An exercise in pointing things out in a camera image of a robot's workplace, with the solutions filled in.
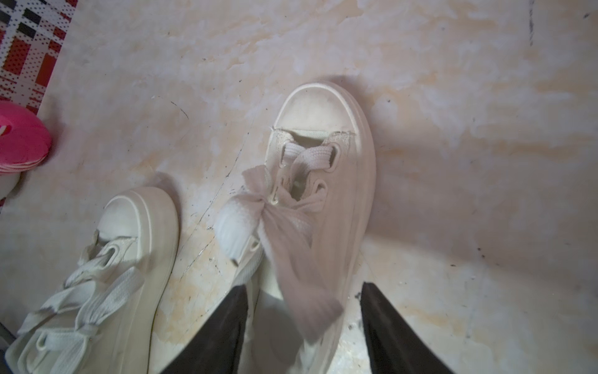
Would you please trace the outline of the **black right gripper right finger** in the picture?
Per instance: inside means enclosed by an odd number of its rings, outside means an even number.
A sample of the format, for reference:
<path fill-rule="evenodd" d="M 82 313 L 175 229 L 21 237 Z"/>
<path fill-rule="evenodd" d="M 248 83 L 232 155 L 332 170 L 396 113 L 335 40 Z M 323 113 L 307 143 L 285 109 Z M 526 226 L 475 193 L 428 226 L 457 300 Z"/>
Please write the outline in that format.
<path fill-rule="evenodd" d="M 374 283 L 363 283 L 360 305 L 373 373 L 453 373 Z"/>

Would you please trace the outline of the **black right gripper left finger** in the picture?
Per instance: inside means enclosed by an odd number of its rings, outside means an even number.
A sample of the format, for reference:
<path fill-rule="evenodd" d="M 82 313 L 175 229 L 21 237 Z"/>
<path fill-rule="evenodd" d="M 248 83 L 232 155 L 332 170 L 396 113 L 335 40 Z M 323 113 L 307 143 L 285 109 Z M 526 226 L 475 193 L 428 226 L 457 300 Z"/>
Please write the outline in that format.
<path fill-rule="evenodd" d="M 246 286 L 233 287 L 163 373 L 236 373 L 249 303 Z"/>

